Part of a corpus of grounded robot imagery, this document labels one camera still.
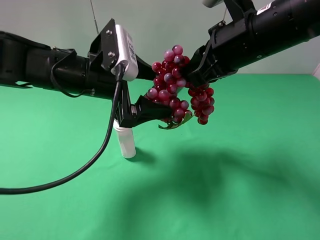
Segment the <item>cable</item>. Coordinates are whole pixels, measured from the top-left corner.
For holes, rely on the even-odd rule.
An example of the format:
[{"label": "cable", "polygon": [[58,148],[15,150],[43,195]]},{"label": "cable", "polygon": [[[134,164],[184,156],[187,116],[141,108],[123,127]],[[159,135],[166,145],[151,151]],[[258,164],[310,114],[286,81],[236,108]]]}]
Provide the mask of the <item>cable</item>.
[{"label": "cable", "polygon": [[58,82],[57,82],[57,79],[55,77],[55,70],[58,68],[58,66],[67,61],[68,59],[70,59],[71,57],[76,57],[77,56],[77,52],[75,49],[60,49],[60,48],[57,48],[57,47],[54,47],[54,49],[56,51],[59,51],[59,52],[63,52],[63,53],[67,53],[68,55],[66,55],[64,58],[62,58],[60,61],[58,61],[57,63],[55,63],[52,68],[51,68],[51,72],[50,72],[50,80],[51,80],[51,83],[53,84],[53,86],[57,89],[60,90],[60,92],[62,92],[64,95],[70,97],[70,98],[78,98],[80,97],[81,95],[83,94],[86,94],[86,93],[89,93],[89,94],[92,94],[94,92],[94,89],[86,89],[86,90],[83,90],[80,94],[78,95],[72,95],[70,93],[68,93]]},{"label": "cable", "polygon": [[118,64],[116,66],[116,69],[115,69],[116,85],[115,85],[115,92],[114,92],[114,96],[113,96],[113,100],[112,100],[111,115],[110,115],[109,124],[108,124],[108,128],[107,128],[107,132],[106,132],[104,141],[103,141],[100,149],[98,150],[98,152],[83,167],[81,167],[80,169],[78,169],[74,173],[72,173],[64,178],[61,178],[59,180],[56,180],[56,181],[53,181],[53,182],[50,182],[47,184],[32,186],[32,187],[0,188],[0,195],[30,194],[30,193],[36,193],[36,192],[44,191],[47,189],[51,189],[51,188],[54,188],[54,187],[57,187],[59,185],[62,185],[62,184],[69,182],[70,180],[76,178],[77,176],[82,174],[84,171],[86,171],[88,168],[90,168],[98,160],[98,158],[101,156],[101,154],[104,152],[104,150],[106,149],[108,142],[110,140],[111,133],[112,133],[112,127],[113,127],[113,123],[114,123],[115,116],[116,116],[118,100],[119,100],[120,93],[122,90],[122,78],[124,76],[124,71],[125,71],[125,68],[122,64]]}]

